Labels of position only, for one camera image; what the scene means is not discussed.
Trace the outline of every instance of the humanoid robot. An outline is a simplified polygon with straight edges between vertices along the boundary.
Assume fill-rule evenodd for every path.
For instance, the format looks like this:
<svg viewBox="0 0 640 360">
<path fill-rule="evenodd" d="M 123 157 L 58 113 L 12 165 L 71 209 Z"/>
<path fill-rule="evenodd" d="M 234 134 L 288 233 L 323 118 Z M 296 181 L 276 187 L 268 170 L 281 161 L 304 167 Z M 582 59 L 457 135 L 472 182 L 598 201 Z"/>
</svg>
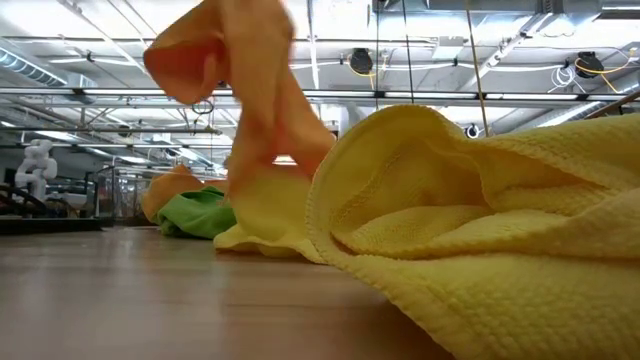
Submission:
<svg viewBox="0 0 640 360">
<path fill-rule="evenodd" d="M 45 201 L 47 180 L 58 175 L 58 163 L 49 158 L 52 147 L 50 140 L 32 140 L 24 150 L 25 159 L 16 171 L 16 187 L 32 184 L 31 195 L 40 201 Z"/>
</svg>

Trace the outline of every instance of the orange cloth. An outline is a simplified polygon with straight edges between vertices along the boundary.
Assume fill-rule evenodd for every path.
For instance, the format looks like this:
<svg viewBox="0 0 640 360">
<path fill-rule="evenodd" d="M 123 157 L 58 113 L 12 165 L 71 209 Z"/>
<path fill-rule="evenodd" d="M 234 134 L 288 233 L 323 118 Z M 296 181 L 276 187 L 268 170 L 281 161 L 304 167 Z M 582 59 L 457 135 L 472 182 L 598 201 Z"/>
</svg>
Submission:
<svg viewBox="0 0 640 360">
<path fill-rule="evenodd" d="M 227 81 L 242 103 L 229 194 L 243 179 L 290 155 L 311 179 L 335 139 L 315 116 L 288 66 L 293 28 L 278 0 L 205 0 L 145 52 L 149 73 L 186 104 Z"/>
<path fill-rule="evenodd" d="M 204 184 L 184 165 L 180 164 L 168 174 L 164 174 L 151 180 L 149 189 L 142 197 L 141 206 L 147 219 L 153 222 L 156 213 L 165 206 L 175 195 L 187 191 L 198 191 Z"/>
</svg>

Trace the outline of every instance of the fabric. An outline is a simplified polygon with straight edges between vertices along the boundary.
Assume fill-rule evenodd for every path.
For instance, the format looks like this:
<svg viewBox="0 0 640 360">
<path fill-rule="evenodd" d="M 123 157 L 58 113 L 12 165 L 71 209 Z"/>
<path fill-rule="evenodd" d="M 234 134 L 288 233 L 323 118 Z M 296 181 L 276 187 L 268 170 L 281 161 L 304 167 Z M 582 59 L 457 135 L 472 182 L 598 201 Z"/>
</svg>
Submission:
<svg viewBox="0 0 640 360">
<path fill-rule="evenodd" d="M 471 140 L 388 108 L 319 167 L 307 237 L 459 360 L 636 358 L 638 139 L 638 115 Z"/>
<path fill-rule="evenodd" d="M 261 166 L 232 199 L 238 224 L 214 240 L 216 249 L 304 256 L 323 263 L 305 237 L 304 204 L 309 180 L 296 166 Z"/>
<path fill-rule="evenodd" d="M 227 231 L 236 218 L 223 199 L 224 193 L 212 186 L 174 196 L 156 215 L 162 235 L 211 240 Z"/>
<path fill-rule="evenodd" d="M 175 195 L 187 191 L 198 191 L 204 185 L 191 175 L 191 171 L 180 164 L 169 173 L 153 178 L 149 188 L 142 196 L 141 207 L 147 220 L 155 223 L 156 214 Z"/>
<path fill-rule="evenodd" d="M 204 186 L 213 186 L 216 189 L 222 191 L 223 193 L 227 192 L 228 184 L 227 180 L 205 180 Z"/>
<path fill-rule="evenodd" d="M 290 155 L 310 181 L 335 139 L 318 120 L 288 66 L 293 28 L 278 0 L 205 0 L 145 52 L 149 73 L 185 104 L 228 82 L 242 115 L 228 162 L 229 195 Z"/>
</svg>

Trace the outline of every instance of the waffle-knit towel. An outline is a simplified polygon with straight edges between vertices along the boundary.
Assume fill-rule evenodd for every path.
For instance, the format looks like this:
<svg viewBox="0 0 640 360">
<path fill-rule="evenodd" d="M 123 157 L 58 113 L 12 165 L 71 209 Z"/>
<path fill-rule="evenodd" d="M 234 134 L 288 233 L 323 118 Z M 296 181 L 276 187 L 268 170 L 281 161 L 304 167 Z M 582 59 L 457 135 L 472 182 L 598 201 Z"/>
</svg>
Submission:
<svg viewBox="0 0 640 360">
<path fill-rule="evenodd" d="M 639 139 L 638 115 L 470 140 L 388 108 L 320 165 L 308 238 L 459 360 L 637 358 Z"/>
</svg>

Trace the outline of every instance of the ceiling light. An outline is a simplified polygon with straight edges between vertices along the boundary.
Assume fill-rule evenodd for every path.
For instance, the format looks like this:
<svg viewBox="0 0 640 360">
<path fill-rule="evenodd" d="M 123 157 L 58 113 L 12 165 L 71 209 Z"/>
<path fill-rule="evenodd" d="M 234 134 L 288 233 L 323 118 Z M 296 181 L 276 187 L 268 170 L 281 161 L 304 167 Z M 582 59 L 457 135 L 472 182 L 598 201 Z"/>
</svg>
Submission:
<svg viewBox="0 0 640 360">
<path fill-rule="evenodd" d="M 143 148 L 143 149 L 178 149 L 181 148 L 182 145 L 175 144 L 135 144 L 134 148 Z"/>
<path fill-rule="evenodd" d="M 67 52 L 67 54 L 69 55 L 73 55 L 73 56 L 81 56 L 81 54 L 78 52 L 78 50 L 74 49 L 74 48 L 66 48 L 64 49 L 64 51 Z"/>
<path fill-rule="evenodd" d="M 58 131 L 36 131 L 36 134 L 44 135 L 46 137 L 50 137 L 52 139 L 58 139 L 62 141 L 77 141 L 78 138 L 65 132 Z"/>
<path fill-rule="evenodd" d="M 74 95 L 72 89 L 65 88 L 0 88 L 0 94 L 4 95 Z"/>
<path fill-rule="evenodd" d="M 136 156 L 118 156 L 118 157 L 124 161 L 134 163 L 134 164 L 146 164 L 149 162 L 149 160 L 147 159 L 139 158 Z"/>
<path fill-rule="evenodd" d="M 475 93 L 457 93 L 457 92 L 414 92 L 410 91 L 388 91 L 385 93 L 387 98 L 407 98 L 413 96 L 416 99 L 475 99 Z"/>
<path fill-rule="evenodd" d="M 89 149 L 87 149 L 87 150 L 89 150 L 89 151 L 91 151 L 92 153 L 97 154 L 97 155 L 102 155 L 102 156 L 111 157 L 111 154 L 109 154 L 109 153 L 107 153 L 107 152 L 104 152 L 104 151 L 102 151 L 102 150 L 98 150 L 98 149 L 91 149 L 91 148 L 89 148 Z"/>
<path fill-rule="evenodd" d="M 589 95 L 589 101 L 617 101 L 624 98 L 624 95 Z"/>
<path fill-rule="evenodd" d="M 233 95 L 233 90 L 214 90 L 213 96 L 231 96 Z"/>
<path fill-rule="evenodd" d="M 50 64 L 73 64 L 78 62 L 85 62 L 87 59 L 85 58 L 71 58 L 71 59 L 54 59 L 49 60 Z"/>
<path fill-rule="evenodd" d="M 111 64 L 111 65 L 136 66 L 135 64 L 132 64 L 128 61 L 123 61 L 123 60 L 101 59 L 101 58 L 94 58 L 93 60 L 95 60 L 96 62 Z"/>
<path fill-rule="evenodd" d="M 126 144 L 78 144 L 79 147 L 90 148 L 125 148 Z"/>
<path fill-rule="evenodd" d="M 231 150 L 231 145 L 189 145 L 191 149 Z"/>
<path fill-rule="evenodd" d="M 31 143 L 22 143 L 22 146 L 31 146 Z M 52 147 L 72 147 L 75 146 L 75 144 L 69 144 L 69 143 L 53 143 L 51 144 Z"/>
<path fill-rule="evenodd" d="M 189 160 L 198 160 L 200 159 L 200 156 L 198 156 L 198 154 L 196 154 L 195 152 L 189 150 L 189 149 L 180 149 L 178 150 L 178 152 L 180 153 L 180 155 L 186 157 Z"/>
<path fill-rule="evenodd" d="M 373 91 L 323 91 L 306 90 L 304 95 L 308 97 L 373 97 Z"/>
<path fill-rule="evenodd" d="M 487 94 L 487 100 L 575 100 L 576 94 Z"/>
<path fill-rule="evenodd" d="M 84 89 L 87 95 L 165 96 L 161 89 Z"/>
<path fill-rule="evenodd" d="M 538 127 L 560 125 L 560 124 L 566 122 L 567 120 L 571 119 L 572 117 L 580 114 L 581 112 L 587 111 L 587 110 L 589 110 L 591 108 L 594 108 L 594 107 L 596 107 L 596 106 L 598 106 L 600 104 L 601 104 L 601 102 L 596 101 L 596 102 L 592 102 L 590 104 L 586 104 L 584 106 L 580 106 L 579 108 L 577 108 L 575 110 L 566 112 L 566 113 L 564 113 L 564 114 L 562 114 L 562 115 L 560 115 L 560 116 L 558 116 L 556 118 L 547 120 L 547 121 L 543 122 L 542 124 L 538 125 Z"/>
<path fill-rule="evenodd" d="M 603 6 L 602 10 L 640 10 L 640 6 Z"/>
</svg>

